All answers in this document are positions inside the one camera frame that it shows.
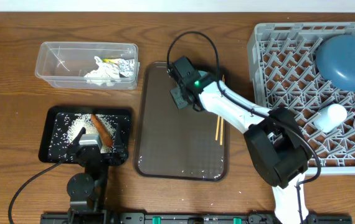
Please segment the light blue bowl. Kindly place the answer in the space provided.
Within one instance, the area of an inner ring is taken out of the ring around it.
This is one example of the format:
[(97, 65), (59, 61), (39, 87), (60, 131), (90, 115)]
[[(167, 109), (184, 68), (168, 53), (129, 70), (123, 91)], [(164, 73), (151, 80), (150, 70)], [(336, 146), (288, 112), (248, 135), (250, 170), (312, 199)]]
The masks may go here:
[(211, 79), (212, 81), (217, 80), (217, 76), (211, 72), (199, 70), (199, 74), (200, 74), (201, 78), (208, 78), (208, 79)]

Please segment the white rice pile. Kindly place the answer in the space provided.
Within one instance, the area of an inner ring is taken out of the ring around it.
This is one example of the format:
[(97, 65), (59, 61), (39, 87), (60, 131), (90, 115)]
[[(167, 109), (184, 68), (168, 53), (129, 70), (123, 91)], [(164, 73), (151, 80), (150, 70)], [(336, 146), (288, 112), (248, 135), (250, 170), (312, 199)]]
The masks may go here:
[[(122, 139), (125, 145), (128, 144), (131, 119), (129, 116), (113, 114), (97, 114), (96, 117), (106, 127), (109, 135), (114, 141), (115, 131), (118, 124), (121, 124)], [(50, 135), (50, 139), (44, 146), (47, 153), (47, 162), (58, 162), (66, 155), (67, 147), (77, 136), (81, 128), (86, 129), (87, 134), (97, 134), (98, 131), (93, 125), (90, 114), (83, 113), (58, 113), (54, 119), (54, 124), (45, 132)], [(101, 153), (113, 156), (113, 146), (102, 146)]]

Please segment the light blue cup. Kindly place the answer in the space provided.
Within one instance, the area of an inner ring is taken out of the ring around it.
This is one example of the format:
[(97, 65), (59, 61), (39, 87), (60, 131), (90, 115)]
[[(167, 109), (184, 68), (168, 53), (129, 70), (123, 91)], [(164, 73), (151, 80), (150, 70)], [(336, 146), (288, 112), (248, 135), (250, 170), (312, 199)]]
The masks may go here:
[(339, 104), (329, 105), (318, 111), (318, 116), (313, 121), (315, 127), (324, 133), (331, 132), (347, 118), (348, 112)]

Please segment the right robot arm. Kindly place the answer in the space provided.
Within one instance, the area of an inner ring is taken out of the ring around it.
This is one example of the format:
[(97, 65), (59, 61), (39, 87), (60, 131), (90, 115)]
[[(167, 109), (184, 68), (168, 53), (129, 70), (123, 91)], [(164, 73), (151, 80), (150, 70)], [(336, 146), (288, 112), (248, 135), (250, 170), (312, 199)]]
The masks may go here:
[(281, 223), (303, 223), (309, 214), (301, 201), (313, 150), (290, 110), (258, 106), (230, 90), (210, 73), (172, 75), (171, 95), (178, 108), (192, 105), (225, 119), (245, 138), (255, 170), (272, 186), (275, 216)]

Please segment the blue plate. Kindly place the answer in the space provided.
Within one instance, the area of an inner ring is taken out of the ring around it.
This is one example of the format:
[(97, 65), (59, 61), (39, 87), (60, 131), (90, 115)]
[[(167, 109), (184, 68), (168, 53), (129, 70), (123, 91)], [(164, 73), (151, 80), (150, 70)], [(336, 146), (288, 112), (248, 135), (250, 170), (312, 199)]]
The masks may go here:
[(355, 91), (355, 36), (337, 35), (316, 51), (316, 66), (325, 80), (336, 88)]

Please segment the green snack wrapper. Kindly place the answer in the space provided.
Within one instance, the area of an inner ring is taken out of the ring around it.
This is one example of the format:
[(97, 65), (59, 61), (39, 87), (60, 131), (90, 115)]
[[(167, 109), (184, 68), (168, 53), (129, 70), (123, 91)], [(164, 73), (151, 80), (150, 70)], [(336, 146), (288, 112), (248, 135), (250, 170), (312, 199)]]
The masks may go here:
[(123, 77), (132, 77), (135, 69), (135, 60), (128, 59), (125, 60), (123, 58), (104, 58), (103, 62), (114, 64), (119, 68), (119, 74)]

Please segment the orange carrot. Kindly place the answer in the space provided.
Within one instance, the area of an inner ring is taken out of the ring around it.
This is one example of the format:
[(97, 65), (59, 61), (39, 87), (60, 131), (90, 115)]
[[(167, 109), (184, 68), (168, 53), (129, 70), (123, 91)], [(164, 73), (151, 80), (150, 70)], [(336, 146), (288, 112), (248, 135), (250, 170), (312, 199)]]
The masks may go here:
[(109, 135), (106, 127), (104, 127), (103, 123), (94, 114), (91, 115), (91, 120), (93, 125), (96, 127), (98, 131), (98, 134), (100, 136), (100, 139), (102, 140), (103, 145), (105, 145), (106, 147), (112, 147), (113, 140)]

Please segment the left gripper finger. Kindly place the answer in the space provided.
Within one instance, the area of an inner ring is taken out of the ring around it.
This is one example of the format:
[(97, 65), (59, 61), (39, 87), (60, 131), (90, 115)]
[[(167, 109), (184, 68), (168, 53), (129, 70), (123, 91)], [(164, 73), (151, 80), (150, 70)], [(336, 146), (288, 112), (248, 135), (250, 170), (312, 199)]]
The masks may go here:
[(78, 132), (77, 136), (73, 139), (73, 141), (70, 144), (70, 147), (79, 147), (80, 143), (80, 138), (86, 133), (85, 128), (81, 128), (81, 130)]
[(128, 151), (122, 139), (121, 124), (118, 124), (116, 127), (113, 148), (114, 159), (119, 162), (125, 162), (128, 158)]

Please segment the wooden chopstick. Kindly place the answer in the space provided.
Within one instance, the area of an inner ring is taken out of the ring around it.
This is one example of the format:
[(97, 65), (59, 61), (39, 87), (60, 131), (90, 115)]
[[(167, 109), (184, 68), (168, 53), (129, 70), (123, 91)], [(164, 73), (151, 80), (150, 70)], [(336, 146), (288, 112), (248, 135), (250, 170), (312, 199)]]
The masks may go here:
[(217, 117), (216, 131), (215, 131), (215, 140), (216, 141), (219, 141), (219, 138), (220, 138), (220, 119), (221, 119), (221, 117), (218, 116)]
[(220, 138), (219, 138), (219, 144), (222, 146), (224, 143), (224, 119), (220, 119)]

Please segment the white tissue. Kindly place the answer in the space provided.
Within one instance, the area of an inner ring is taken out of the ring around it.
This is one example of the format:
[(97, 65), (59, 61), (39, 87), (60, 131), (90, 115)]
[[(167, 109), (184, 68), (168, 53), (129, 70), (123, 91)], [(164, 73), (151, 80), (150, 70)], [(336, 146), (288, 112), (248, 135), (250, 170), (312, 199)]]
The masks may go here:
[(84, 77), (87, 83), (101, 86), (113, 86), (113, 82), (120, 81), (120, 69), (114, 63), (104, 62), (100, 57), (94, 56), (95, 63), (98, 65), (96, 70), (88, 72)]

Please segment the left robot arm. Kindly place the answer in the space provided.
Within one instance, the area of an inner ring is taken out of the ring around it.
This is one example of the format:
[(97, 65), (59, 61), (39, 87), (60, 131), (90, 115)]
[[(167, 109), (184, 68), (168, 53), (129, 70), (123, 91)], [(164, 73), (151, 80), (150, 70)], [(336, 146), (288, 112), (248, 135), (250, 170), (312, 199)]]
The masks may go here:
[(108, 168), (120, 166), (128, 158), (127, 146), (119, 133), (116, 133), (115, 139), (115, 152), (102, 154), (100, 135), (87, 134), (86, 129), (82, 128), (67, 148), (67, 154), (85, 170), (68, 181), (70, 208), (66, 223), (120, 222), (118, 215), (104, 206)]

